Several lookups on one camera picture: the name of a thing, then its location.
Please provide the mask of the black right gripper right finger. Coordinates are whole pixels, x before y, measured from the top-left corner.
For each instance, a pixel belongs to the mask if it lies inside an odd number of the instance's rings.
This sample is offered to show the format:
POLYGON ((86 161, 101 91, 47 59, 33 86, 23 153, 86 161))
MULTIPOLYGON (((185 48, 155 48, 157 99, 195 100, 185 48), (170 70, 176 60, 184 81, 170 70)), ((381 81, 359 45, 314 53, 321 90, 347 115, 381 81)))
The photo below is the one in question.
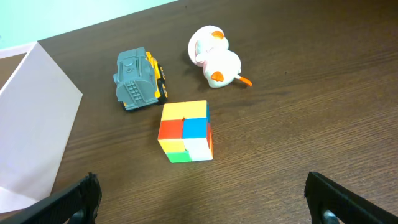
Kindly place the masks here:
POLYGON ((312 224, 397 223, 397 216, 383 210, 318 172, 309 172, 305 183, 312 224))

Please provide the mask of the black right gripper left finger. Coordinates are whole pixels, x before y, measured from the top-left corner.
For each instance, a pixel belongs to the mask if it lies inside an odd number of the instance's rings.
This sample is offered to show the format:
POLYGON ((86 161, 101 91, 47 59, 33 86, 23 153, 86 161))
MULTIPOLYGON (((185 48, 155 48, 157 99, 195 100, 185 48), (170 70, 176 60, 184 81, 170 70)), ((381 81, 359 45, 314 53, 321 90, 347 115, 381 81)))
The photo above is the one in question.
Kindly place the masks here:
POLYGON ((95 224, 102 198, 96 174, 1 220, 1 224, 95 224))

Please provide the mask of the colourful puzzle cube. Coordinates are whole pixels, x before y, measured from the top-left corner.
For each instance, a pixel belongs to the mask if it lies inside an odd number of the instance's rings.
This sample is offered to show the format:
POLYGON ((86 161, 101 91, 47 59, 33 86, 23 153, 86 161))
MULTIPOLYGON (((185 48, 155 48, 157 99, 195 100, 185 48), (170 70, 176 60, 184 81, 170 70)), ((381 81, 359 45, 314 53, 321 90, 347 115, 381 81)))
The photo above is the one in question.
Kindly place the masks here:
POLYGON ((164 105, 157 140, 171 163, 213 159, 210 121, 206 100, 164 105))

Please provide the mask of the grey yellow toy truck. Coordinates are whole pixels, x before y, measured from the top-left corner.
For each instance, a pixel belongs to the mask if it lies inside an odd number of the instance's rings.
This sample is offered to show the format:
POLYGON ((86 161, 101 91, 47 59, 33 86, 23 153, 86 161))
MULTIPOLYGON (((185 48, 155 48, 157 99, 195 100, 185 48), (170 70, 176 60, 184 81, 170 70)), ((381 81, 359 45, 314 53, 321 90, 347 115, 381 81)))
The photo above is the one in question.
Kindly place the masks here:
POLYGON ((144 47, 121 52, 117 66, 116 96, 126 111, 167 102, 164 70, 144 47))

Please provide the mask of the white duck toy pink hat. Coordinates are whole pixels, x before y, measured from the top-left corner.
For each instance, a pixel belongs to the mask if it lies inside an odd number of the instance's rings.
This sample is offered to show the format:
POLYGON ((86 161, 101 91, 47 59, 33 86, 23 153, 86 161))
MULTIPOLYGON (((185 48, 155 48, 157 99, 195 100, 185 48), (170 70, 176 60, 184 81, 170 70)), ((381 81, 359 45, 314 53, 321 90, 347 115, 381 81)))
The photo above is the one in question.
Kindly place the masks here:
POLYGON ((240 75, 241 60, 229 50, 228 39, 221 28, 212 25, 199 28, 191 36, 187 51, 192 63, 203 69, 211 88, 222 88, 235 79, 252 86, 252 81, 240 75))

